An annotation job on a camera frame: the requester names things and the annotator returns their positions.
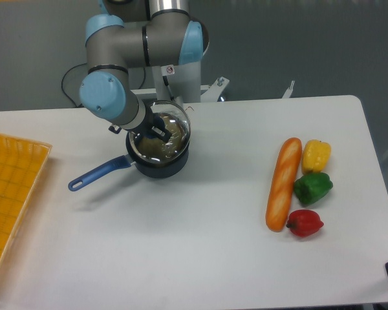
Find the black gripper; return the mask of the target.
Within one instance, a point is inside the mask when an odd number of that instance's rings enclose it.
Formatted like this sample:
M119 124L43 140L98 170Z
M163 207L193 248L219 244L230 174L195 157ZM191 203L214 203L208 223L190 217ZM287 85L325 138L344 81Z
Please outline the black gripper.
M144 106L142 108L139 106L138 113L136 117L128 124L117 125L112 123L108 130L114 134L118 134L121 130L126 130L132 132L135 135L146 136L149 134L153 137L160 139L161 141L168 140L168 130L160 129L158 127L153 127L153 112L150 107Z

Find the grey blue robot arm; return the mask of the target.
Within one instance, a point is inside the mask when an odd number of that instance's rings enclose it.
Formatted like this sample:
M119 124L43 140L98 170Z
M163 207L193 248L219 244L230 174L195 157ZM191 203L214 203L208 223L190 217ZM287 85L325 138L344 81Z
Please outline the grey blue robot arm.
M129 69L153 69L159 99L200 100L206 27L188 1L102 1L85 27L88 74L79 94L95 116L121 129L168 141L171 134L129 87Z

